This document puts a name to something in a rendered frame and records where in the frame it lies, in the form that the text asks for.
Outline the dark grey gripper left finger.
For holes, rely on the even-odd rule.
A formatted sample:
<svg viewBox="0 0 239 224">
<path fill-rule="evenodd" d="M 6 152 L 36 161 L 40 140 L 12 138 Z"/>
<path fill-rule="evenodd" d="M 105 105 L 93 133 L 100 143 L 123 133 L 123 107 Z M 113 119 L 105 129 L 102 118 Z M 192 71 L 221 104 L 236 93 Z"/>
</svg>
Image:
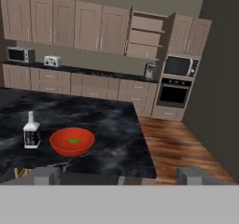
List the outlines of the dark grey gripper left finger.
<svg viewBox="0 0 239 224">
<path fill-rule="evenodd" d="M 37 167 L 31 171 L 26 169 L 23 175 L 14 179 L 17 185 L 59 185 L 60 169 L 56 167 Z"/>
</svg>

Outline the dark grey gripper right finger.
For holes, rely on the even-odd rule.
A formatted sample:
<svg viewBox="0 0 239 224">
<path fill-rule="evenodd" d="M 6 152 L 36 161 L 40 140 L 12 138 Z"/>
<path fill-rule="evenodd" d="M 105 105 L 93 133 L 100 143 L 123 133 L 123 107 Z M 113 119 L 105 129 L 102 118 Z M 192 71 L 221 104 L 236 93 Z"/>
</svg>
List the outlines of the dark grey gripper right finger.
<svg viewBox="0 0 239 224">
<path fill-rule="evenodd" d="M 178 185 L 228 185 L 229 182 L 209 175 L 201 168 L 180 167 L 176 169 Z"/>
</svg>

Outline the white liquor bottle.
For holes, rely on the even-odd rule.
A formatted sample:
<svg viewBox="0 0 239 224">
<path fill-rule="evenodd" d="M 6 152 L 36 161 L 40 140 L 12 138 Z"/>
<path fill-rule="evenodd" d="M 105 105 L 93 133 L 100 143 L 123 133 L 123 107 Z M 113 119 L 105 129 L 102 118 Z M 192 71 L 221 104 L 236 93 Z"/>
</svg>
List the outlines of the white liquor bottle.
<svg viewBox="0 0 239 224">
<path fill-rule="evenodd" d="M 38 148 L 40 139 L 40 124 L 35 122 L 34 112 L 28 112 L 28 122 L 23 127 L 23 138 L 25 148 Z"/>
</svg>

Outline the red bowl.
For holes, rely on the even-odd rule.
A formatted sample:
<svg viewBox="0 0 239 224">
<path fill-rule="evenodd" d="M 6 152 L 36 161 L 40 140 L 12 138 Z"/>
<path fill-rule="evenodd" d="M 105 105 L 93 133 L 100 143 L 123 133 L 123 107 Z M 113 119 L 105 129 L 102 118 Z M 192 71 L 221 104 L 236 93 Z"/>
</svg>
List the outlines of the red bowl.
<svg viewBox="0 0 239 224">
<path fill-rule="evenodd" d="M 79 127 L 62 128 L 54 132 L 49 142 L 53 150 L 65 157 L 76 157 L 86 153 L 95 142 L 94 134 Z"/>
</svg>

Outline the wooden chair back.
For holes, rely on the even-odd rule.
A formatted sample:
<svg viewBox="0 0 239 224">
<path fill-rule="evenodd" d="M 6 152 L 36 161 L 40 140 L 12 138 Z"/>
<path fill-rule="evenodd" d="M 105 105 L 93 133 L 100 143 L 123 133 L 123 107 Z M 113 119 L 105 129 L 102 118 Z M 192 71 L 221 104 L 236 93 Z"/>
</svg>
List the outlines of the wooden chair back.
<svg viewBox="0 0 239 224">
<path fill-rule="evenodd" d="M 14 175 L 16 178 L 29 175 L 30 173 L 31 169 L 22 168 L 20 171 L 17 168 L 14 169 Z"/>
</svg>

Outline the built-in black oven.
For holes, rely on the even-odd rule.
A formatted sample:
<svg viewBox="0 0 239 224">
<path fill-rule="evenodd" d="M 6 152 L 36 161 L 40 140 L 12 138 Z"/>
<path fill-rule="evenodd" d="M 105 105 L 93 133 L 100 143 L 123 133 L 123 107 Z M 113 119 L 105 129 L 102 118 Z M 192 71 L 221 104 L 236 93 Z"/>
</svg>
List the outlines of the built-in black oven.
<svg viewBox="0 0 239 224">
<path fill-rule="evenodd" d="M 156 105 L 184 108 L 190 92 L 191 81 L 164 77 Z"/>
</svg>

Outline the run of beige base cupboards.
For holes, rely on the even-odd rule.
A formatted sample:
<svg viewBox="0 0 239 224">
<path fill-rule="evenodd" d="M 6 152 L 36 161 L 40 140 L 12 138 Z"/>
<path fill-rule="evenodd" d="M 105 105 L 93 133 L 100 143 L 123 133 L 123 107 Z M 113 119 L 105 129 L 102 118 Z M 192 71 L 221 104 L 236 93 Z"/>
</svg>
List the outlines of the run of beige base cupboards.
<svg viewBox="0 0 239 224">
<path fill-rule="evenodd" d="M 134 104 L 138 116 L 151 115 L 157 83 L 3 63 L 6 88 L 71 94 Z"/>
</svg>

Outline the built-in silver microwave oven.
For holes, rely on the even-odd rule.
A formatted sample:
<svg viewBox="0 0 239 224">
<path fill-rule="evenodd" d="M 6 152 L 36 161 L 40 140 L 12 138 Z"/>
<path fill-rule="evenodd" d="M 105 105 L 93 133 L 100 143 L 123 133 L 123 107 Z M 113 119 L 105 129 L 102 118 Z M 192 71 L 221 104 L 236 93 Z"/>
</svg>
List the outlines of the built-in silver microwave oven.
<svg viewBox="0 0 239 224">
<path fill-rule="evenodd" d="M 175 75 L 181 77 L 194 77 L 199 60 L 178 57 L 178 56 L 168 56 L 165 61 L 164 74 Z"/>
</svg>

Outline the grey coffee machine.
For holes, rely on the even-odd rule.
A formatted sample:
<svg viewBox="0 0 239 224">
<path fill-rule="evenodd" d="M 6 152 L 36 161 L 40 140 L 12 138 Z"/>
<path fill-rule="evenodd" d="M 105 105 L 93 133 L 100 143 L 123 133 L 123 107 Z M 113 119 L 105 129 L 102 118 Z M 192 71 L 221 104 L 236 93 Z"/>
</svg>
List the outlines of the grey coffee machine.
<svg viewBox="0 0 239 224">
<path fill-rule="evenodd" d="M 144 77 L 153 78 L 153 74 L 156 70 L 156 65 L 154 63 L 147 63 L 145 66 Z"/>
</svg>

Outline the white toaster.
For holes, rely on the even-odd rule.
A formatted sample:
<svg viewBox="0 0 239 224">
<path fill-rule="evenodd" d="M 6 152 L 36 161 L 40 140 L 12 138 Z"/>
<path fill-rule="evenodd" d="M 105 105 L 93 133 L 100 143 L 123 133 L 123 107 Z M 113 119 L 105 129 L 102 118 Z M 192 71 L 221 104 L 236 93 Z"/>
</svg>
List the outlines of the white toaster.
<svg viewBox="0 0 239 224">
<path fill-rule="evenodd" d="M 59 67 L 62 65 L 62 59 L 59 56 L 46 56 L 44 58 L 44 65 L 52 66 L 52 67 Z"/>
</svg>

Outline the grey microwave oven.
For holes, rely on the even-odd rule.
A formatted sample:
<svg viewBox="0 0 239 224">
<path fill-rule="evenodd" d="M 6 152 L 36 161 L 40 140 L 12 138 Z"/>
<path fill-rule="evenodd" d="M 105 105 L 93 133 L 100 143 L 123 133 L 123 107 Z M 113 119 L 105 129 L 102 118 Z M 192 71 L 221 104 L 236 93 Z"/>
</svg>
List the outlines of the grey microwave oven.
<svg viewBox="0 0 239 224">
<path fill-rule="evenodd" d="M 13 62 L 33 63 L 35 61 L 35 50 L 7 47 L 7 59 Z"/>
</svg>

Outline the run of beige wall cupboards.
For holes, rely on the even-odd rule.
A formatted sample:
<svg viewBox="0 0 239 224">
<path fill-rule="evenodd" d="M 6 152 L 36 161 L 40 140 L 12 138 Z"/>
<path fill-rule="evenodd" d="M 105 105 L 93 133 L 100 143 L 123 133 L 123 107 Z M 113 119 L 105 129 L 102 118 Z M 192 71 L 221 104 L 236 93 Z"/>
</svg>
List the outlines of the run of beige wall cupboards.
<svg viewBox="0 0 239 224">
<path fill-rule="evenodd" d="M 212 22 L 75 0 L 0 0 L 6 39 L 157 61 L 200 57 Z"/>
</svg>

